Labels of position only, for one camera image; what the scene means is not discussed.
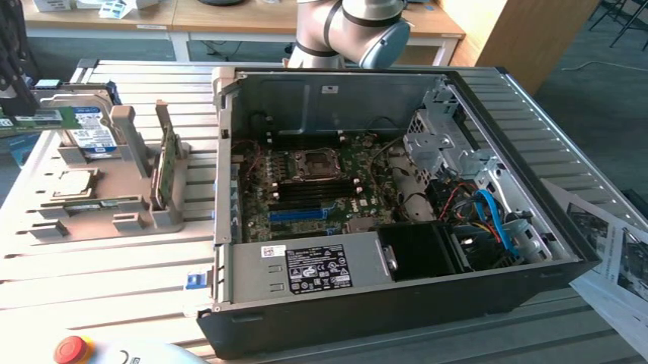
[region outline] slotted aluminum table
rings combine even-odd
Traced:
[[[185,273],[208,266],[212,253],[215,140],[211,70],[218,64],[100,61],[79,68],[72,82],[117,83],[136,110],[144,140],[157,143],[153,103],[169,103],[181,140],[191,144],[184,229],[80,243],[21,246],[2,240],[0,322],[43,322],[88,336],[140,336],[175,343],[219,362],[192,318],[183,315]],[[641,227],[648,226],[616,187],[584,157],[511,78],[494,68],[454,68],[466,79],[538,177]],[[478,141],[481,135],[474,133]],[[22,214],[24,196],[56,156],[56,133],[44,132],[0,217]],[[2,225],[8,236],[20,229]],[[238,362],[642,362],[570,289],[540,294],[510,314],[351,340]]]

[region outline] blue pcie slot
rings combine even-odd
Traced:
[[[302,220],[326,220],[328,217],[328,209],[271,212],[270,222],[302,221]]]

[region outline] emergency stop button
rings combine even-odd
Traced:
[[[53,361],[57,364],[75,364],[85,358],[91,350],[88,343],[79,336],[68,336],[56,347]]]

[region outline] motherboard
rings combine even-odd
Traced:
[[[234,142],[242,243],[365,232],[395,218],[397,191],[377,134]]]

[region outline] desk leg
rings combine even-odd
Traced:
[[[454,49],[457,48],[457,38],[443,38],[443,44],[437,51],[433,66],[447,66],[449,60],[453,57]]]
[[[189,60],[189,34],[187,32],[171,32],[171,43],[173,44],[173,53],[176,62],[188,62]]]

